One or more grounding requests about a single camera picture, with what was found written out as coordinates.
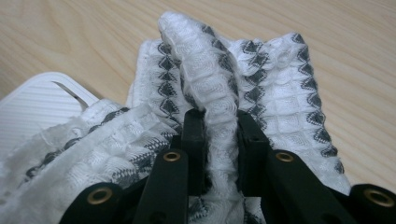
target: gold rivet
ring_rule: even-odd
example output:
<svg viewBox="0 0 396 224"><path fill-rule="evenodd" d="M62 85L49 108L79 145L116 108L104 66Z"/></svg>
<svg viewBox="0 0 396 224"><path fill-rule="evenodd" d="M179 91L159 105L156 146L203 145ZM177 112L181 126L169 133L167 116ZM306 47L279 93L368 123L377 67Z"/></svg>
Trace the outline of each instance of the gold rivet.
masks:
<svg viewBox="0 0 396 224"><path fill-rule="evenodd" d="M294 158L289 153L286 152L276 153L276 158L280 161L287 161L287 162L294 161Z"/></svg>
<svg viewBox="0 0 396 224"><path fill-rule="evenodd" d="M163 155L163 159L166 161L178 161L178 159L180 159L180 154L177 152L168 152Z"/></svg>
<svg viewBox="0 0 396 224"><path fill-rule="evenodd" d="M113 195L113 191L108 187L95 189L88 195L88 203L100 204L106 202Z"/></svg>
<svg viewBox="0 0 396 224"><path fill-rule="evenodd" d="M395 205L393 199L391 199L387 194L376 189L366 189L364 191L364 196L366 196L366 198L372 203L376 203L384 207L393 207Z"/></svg>

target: waffle-textured fabric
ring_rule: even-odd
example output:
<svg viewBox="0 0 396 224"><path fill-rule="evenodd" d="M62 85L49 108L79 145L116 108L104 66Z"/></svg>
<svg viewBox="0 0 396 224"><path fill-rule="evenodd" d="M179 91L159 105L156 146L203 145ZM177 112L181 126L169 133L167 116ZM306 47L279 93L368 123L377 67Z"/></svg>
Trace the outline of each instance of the waffle-textured fabric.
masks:
<svg viewBox="0 0 396 224"><path fill-rule="evenodd" d="M191 108L205 111L212 187L190 197L189 223L265 223L260 198L244 197L235 185L237 109L256 120L274 149L298 154L323 184L348 194L299 34L232 41L174 12L160 17L159 29L162 39L141 46L127 107L99 101L0 161L0 223L57 223L88 186L126 188L147 176Z"/></svg>

